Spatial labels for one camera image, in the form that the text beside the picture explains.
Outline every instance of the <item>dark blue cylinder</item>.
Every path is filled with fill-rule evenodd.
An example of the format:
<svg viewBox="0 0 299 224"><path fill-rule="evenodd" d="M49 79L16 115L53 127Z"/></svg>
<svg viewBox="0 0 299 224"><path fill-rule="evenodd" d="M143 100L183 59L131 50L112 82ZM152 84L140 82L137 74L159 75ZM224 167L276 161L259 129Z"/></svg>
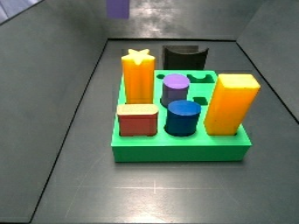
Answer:
<svg viewBox="0 0 299 224"><path fill-rule="evenodd" d="M168 104L164 130L175 137L187 137L196 131L201 105L195 101L173 101Z"/></svg>

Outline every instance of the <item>gray wall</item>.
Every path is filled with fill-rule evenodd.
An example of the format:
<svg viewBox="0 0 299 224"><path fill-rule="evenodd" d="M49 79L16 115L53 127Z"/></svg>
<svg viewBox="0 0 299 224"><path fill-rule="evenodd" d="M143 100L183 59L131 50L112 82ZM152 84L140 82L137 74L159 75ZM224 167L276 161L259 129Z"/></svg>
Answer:
<svg viewBox="0 0 299 224"><path fill-rule="evenodd" d="M0 222L29 221L107 42L99 1L44 1L0 27Z"/></svg>
<svg viewBox="0 0 299 224"><path fill-rule="evenodd" d="M299 2L268 1L237 43L299 119Z"/></svg>
<svg viewBox="0 0 299 224"><path fill-rule="evenodd" d="M236 40L264 1L131 0L128 20L101 16L111 38Z"/></svg>

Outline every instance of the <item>orange rectangular block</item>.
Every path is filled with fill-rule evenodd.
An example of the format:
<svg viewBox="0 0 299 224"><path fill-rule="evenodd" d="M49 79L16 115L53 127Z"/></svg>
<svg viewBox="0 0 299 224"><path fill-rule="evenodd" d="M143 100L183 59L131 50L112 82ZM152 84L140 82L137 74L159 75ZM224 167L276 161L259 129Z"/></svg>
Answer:
<svg viewBox="0 0 299 224"><path fill-rule="evenodd" d="M260 86L251 74L220 74L204 126L211 136L233 136Z"/></svg>
<svg viewBox="0 0 299 224"><path fill-rule="evenodd" d="M125 103L153 103L155 91L155 57L148 55L149 50L128 50L121 57L125 81Z"/></svg>
<svg viewBox="0 0 299 224"><path fill-rule="evenodd" d="M119 135L121 137L153 136L157 131L157 110L153 104L117 105Z"/></svg>

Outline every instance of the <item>green shape sorter board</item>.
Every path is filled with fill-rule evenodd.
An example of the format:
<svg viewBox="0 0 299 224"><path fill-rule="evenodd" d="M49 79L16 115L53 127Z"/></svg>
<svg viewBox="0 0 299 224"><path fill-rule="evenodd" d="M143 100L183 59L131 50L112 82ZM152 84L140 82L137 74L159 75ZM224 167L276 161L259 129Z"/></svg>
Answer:
<svg viewBox="0 0 299 224"><path fill-rule="evenodd" d="M196 132L191 136L171 136L164 131L167 108L160 103L163 78L167 74L183 74L191 80L187 100L201 105ZM209 136L203 120L205 117L217 75L213 71L155 70L153 104L159 107L157 134L155 136L120 136L117 115L112 132L112 151L116 162L169 162L169 161L239 161L251 142L243 125L235 136ZM127 102L124 77L121 78L117 105Z"/></svg>

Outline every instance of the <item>red cube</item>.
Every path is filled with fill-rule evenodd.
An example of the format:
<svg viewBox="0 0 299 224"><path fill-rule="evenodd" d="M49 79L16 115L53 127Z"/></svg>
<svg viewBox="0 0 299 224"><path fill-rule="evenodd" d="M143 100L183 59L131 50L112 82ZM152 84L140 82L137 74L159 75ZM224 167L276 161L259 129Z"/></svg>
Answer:
<svg viewBox="0 0 299 224"><path fill-rule="evenodd" d="M116 107L119 135L153 136L157 132L157 111L153 104L121 104Z"/></svg>

